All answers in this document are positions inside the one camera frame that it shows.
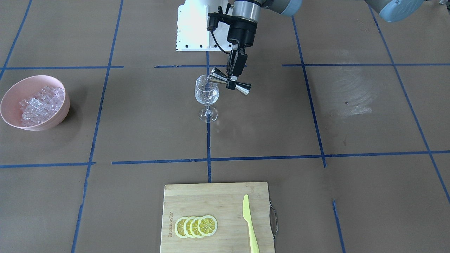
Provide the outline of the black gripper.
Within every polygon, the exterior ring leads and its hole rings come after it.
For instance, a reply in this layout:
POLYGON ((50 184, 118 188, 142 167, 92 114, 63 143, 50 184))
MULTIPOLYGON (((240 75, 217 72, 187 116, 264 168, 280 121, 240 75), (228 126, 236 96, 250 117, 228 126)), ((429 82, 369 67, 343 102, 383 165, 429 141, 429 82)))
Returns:
POLYGON ((245 19, 232 20, 229 24, 227 42, 233 44, 227 61, 227 75, 237 81, 246 64, 246 47, 254 44, 257 23, 245 19))

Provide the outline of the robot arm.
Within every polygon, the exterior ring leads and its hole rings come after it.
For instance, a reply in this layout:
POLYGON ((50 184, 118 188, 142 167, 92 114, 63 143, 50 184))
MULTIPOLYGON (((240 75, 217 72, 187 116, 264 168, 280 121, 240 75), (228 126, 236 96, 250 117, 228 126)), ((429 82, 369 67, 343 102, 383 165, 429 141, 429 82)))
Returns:
POLYGON ((234 0, 230 4, 232 14, 228 16, 228 39, 233 50, 227 62, 226 87, 235 90, 241 85, 238 77, 246 61, 245 50, 253 45, 264 10, 314 22, 333 12, 337 15, 354 14, 363 7, 369 7, 384 21, 397 22, 406 19, 423 3, 422 0, 234 0))

